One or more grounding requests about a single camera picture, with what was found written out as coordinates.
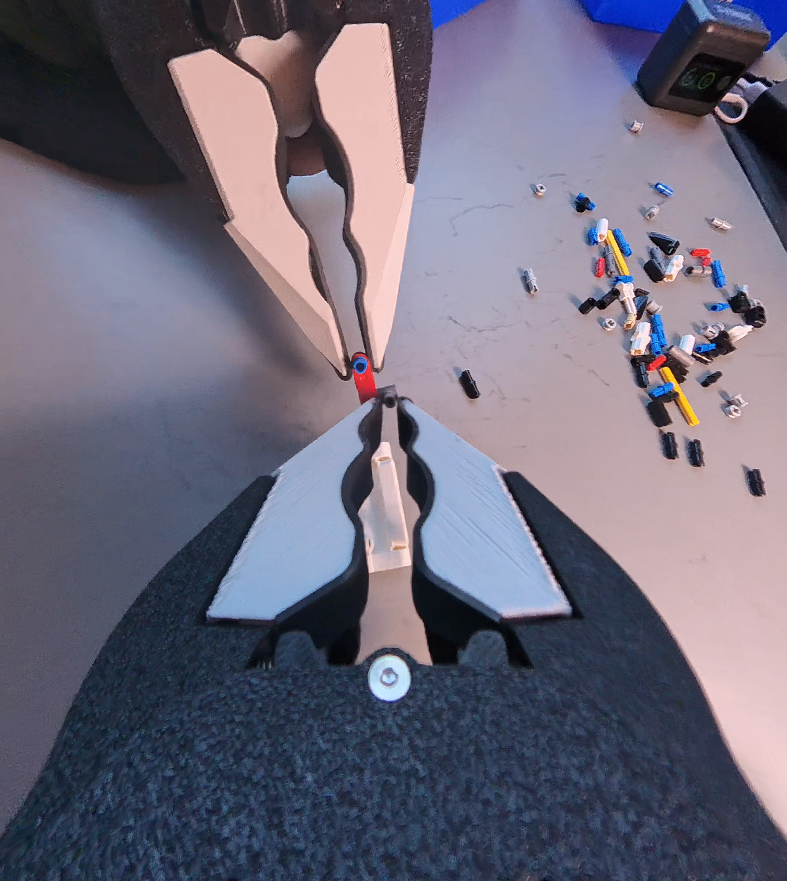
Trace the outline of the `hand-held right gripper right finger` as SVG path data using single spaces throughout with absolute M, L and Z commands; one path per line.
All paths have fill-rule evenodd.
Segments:
M 504 470 L 408 399 L 399 400 L 398 423 L 420 512 L 413 603 L 433 664 L 456 664 L 475 633 L 492 631 L 503 663 L 529 665 L 515 626 L 569 618 L 572 607 Z

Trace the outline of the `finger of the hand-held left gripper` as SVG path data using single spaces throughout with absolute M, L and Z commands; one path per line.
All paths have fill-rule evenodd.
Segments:
M 407 245 L 407 180 L 387 24 L 345 25 L 318 63 L 317 110 L 346 173 L 343 235 L 357 267 L 355 306 L 366 353 L 382 368 Z
M 312 239 L 289 205 L 285 144 L 267 83 L 216 50 L 170 60 L 170 76 L 229 215 L 225 228 L 341 378 L 344 339 Z

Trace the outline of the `black cube device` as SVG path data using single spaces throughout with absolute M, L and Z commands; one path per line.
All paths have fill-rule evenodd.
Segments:
M 752 10 L 686 1 L 644 61 L 637 90 L 650 106 L 707 115 L 769 44 L 770 32 Z

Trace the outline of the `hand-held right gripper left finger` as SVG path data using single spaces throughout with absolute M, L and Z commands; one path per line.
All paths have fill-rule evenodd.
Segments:
M 358 510 L 384 406 L 364 403 L 286 461 L 207 610 L 209 622 L 304 631 L 331 664 L 359 651 L 368 567 Z

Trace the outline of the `person's left forearm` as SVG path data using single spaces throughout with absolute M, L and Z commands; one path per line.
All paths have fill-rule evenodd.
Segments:
M 182 178 L 123 90 L 91 2 L 0 1 L 0 138 L 114 182 Z

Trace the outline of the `pile of small toy pieces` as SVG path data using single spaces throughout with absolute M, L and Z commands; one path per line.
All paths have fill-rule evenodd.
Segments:
M 621 128 L 580 129 L 543 166 L 547 193 L 531 208 L 537 282 L 531 467 L 568 510 L 595 518 L 660 519 L 669 508 L 736 519 L 763 507 L 752 495 L 747 443 L 720 377 L 743 319 L 725 305 L 734 242 L 700 230 L 714 184 L 729 169 L 713 123 L 649 109 Z

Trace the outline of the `white toy panel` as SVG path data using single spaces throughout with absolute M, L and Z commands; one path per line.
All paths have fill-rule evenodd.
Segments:
M 368 571 L 373 574 L 411 564 L 407 523 L 391 446 L 383 441 L 371 458 L 373 487 L 361 505 Z

